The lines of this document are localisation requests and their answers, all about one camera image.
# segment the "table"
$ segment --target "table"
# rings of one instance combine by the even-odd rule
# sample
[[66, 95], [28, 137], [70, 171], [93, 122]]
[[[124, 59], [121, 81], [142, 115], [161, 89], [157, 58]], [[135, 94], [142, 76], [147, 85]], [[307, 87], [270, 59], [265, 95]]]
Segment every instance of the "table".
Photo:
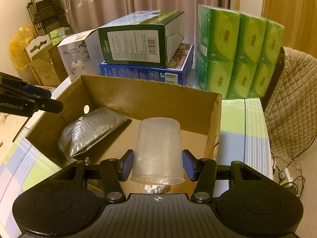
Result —
[[[52, 94], [56, 98], [70, 84], [67, 78]], [[265, 119], [259, 99], [223, 100], [217, 163], [245, 162], [272, 178], [272, 163]], [[19, 194], [60, 168], [41, 154], [24, 137], [41, 116], [36, 112], [0, 162], [0, 235], [17, 238], [21, 233], [12, 204]], [[228, 189], [228, 181], [216, 181], [214, 196]]]

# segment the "green cardboard box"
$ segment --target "green cardboard box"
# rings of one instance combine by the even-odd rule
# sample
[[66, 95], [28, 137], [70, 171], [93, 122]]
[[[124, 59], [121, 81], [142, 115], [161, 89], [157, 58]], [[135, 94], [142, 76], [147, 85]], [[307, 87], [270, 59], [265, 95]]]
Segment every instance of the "green cardboard box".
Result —
[[233, 62], [209, 61], [197, 54], [198, 85], [201, 89], [221, 94], [225, 99], [230, 83]]
[[247, 98], [262, 50], [266, 22], [264, 18], [240, 14], [235, 62], [227, 99]]
[[248, 97], [255, 98], [265, 95], [280, 53], [284, 29], [283, 25], [267, 20], [260, 61], [256, 67]]
[[233, 61], [239, 33], [240, 13], [198, 5], [198, 45], [202, 58]]
[[106, 63], [165, 68], [184, 39], [184, 12], [138, 11], [98, 33]]

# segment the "plastic cup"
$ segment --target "plastic cup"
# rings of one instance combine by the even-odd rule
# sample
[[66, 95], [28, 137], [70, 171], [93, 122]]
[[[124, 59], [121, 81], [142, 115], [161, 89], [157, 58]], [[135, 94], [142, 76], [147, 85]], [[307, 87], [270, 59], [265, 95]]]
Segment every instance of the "plastic cup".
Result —
[[140, 123], [131, 180], [152, 185], [185, 181], [178, 121], [156, 117]]

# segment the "quilted blanket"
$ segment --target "quilted blanket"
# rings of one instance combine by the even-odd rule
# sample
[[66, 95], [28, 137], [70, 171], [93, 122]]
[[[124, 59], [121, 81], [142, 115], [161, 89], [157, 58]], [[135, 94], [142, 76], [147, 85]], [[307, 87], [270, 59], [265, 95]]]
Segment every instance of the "quilted blanket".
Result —
[[264, 111], [271, 151], [293, 159], [317, 134], [317, 59], [284, 47], [284, 69]]

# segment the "barcode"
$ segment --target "barcode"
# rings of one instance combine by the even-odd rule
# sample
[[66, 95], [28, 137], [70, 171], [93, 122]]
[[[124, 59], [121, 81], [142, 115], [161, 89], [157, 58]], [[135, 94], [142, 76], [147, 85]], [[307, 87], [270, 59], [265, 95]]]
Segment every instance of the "barcode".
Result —
[[207, 47], [200, 45], [200, 51], [204, 56], [207, 55]]
[[147, 50], [149, 55], [156, 55], [156, 38], [147, 38]]
[[177, 84], [178, 83], [178, 75], [174, 74], [174, 73], [165, 73], [165, 83]]

